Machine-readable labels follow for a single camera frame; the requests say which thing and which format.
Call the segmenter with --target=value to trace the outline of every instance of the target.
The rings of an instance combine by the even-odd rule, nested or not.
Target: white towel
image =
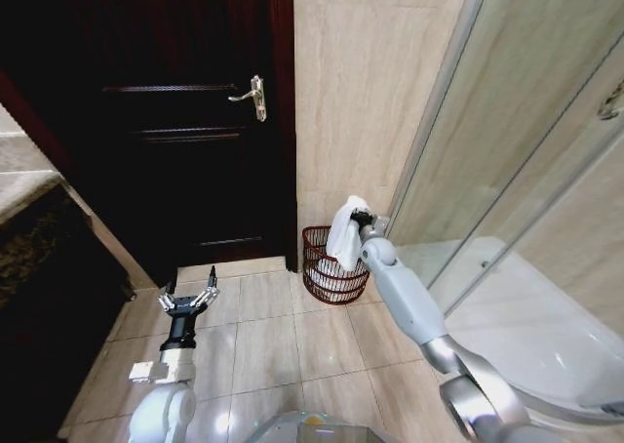
[[[327,254],[336,258],[347,272],[355,269],[362,248],[358,223],[351,220],[355,211],[370,212],[371,208],[361,197],[349,196],[333,217],[326,247]]]

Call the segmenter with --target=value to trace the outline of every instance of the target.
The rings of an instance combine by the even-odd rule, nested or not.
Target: countertop
[[[47,170],[0,174],[0,224],[10,220],[61,181],[57,172]]]

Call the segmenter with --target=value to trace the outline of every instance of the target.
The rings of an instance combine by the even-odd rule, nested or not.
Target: beige floor tile
[[[305,410],[326,412],[355,425],[383,429],[367,372],[303,382]]]
[[[339,305],[327,304],[316,300],[312,294],[307,291],[305,285],[303,285],[303,279],[300,273],[289,272],[289,280],[291,283],[292,310],[295,313],[339,307]]]
[[[375,302],[383,302],[383,300],[381,299],[381,295],[377,291],[377,285],[374,283],[374,279],[372,278],[372,276],[370,276],[369,280],[367,281],[367,285],[364,288],[364,292],[357,300],[355,300],[351,304],[364,304]]]
[[[233,392],[255,391],[300,380],[292,316],[238,325]]]
[[[197,399],[210,399],[232,392],[236,324],[197,331],[194,361]]]
[[[302,409],[300,383],[235,394],[232,396],[229,443],[245,441],[260,425],[274,416]]]
[[[196,328],[210,328],[238,321],[239,298],[241,296],[240,277],[218,279],[217,287],[221,293],[214,303],[198,316],[195,323]],[[189,297],[197,295],[205,288],[206,281],[178,284],[175,288],[175,296]]]
[[[424,361],[369,370],[388,432],[403,442],[464,442],[440,400],[438,382]]]
[[[69,433],[71,433],[71,426],[62,426],[57,432],[57,438],[61,440],[68,440]]]
[[[347,306],[367,368],[422,358],[418,346],[401,332],[385,303]]]
[[[131,414],[152,384],[128,380],[133,364],[158,360],[166,335],[109,342],[108,351],[78,413],[85,423]],[[195,393],[198,399],[227,395],[232,389],[236,325],[200,329],[195,341]]]
[[[126,305],[126,313],[115,339],[142,338],[169,332],[171,318],[158,302],[159,290],[136,291],[136,300]]]
[[[96,376],[98,375],[98,372],[102,366],[102,363],[104,362],[104,359],[106,355],[108,354],[109,348],[110,348],[110,344],[105,343],[104,346],[99,351],[99,353],[97,354],[96,360],[94,361],[94,364],[91,366],[91,370],[89,370],[89,374],[83,381],[82,386],[80,387],[80,391],[78,391],[78,394],[76,395],[76,398],[74,399],[74,402],[69,408],[69,412],[65,416],[63,426],[74,425],[76,423],[78,415],[80,414],[80,411],[82,410],[82,407],[85,404],[87,396],[89,395],[89,392],[91,391],[94,385],[94,381],[96,379]]]
[[[241,278],[240,321],[272,318],[293,312],[287,271]]]
[[[109,348],[77,422],[85,423],[131,414],[152,385],[128,380],[135,362],[158,360],[166,336],[109,342]]]
[[[133,302],[125,302],[121,308],[121,311],[117,315],[117,319],[115,319],[115,323],[113,327],[110,328],[108,336],[106,336],[106,341],[111,342],[117,339],[117,335],[119,334],[119,330],[121,329],[121,325],[124,324],[124,320],[126,319],[126,315],[132,306]]]
[[[127,443],[130,416],[73,426],[69,443]]]
[[[218,262],[216,264],[188,265],[177,270],[177,282],[206,280],[211,273],[213,265],[216,269],[216,276],[219,279],[286,270],[286,261],[283,256],[260,258],[258,260]]]
[[[186,430],[186,443],[227,443],[230,396],[197,403],[195,417]]]
[[[294,326],[303,380],[364,370],[346,308],[297,314]]]

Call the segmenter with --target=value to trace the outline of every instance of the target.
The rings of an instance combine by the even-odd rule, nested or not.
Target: brown wicker basket
[[[358,260],[355,270],[346,272],[336,258],[328,256],[328,226],[308,226],[303,229],[303,283],[321,302],[345,304],[354,301],[363,292],[369,272]]]

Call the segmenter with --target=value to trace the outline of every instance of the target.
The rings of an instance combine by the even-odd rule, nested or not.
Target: door handle
[[[228,97],[230,101],[242,101],[252,98],[255,105],[255,117],[258,121],[266,120],[266,102],[264,100],[264,81],[255,75],[252,77],[252,89],[240,97]]]

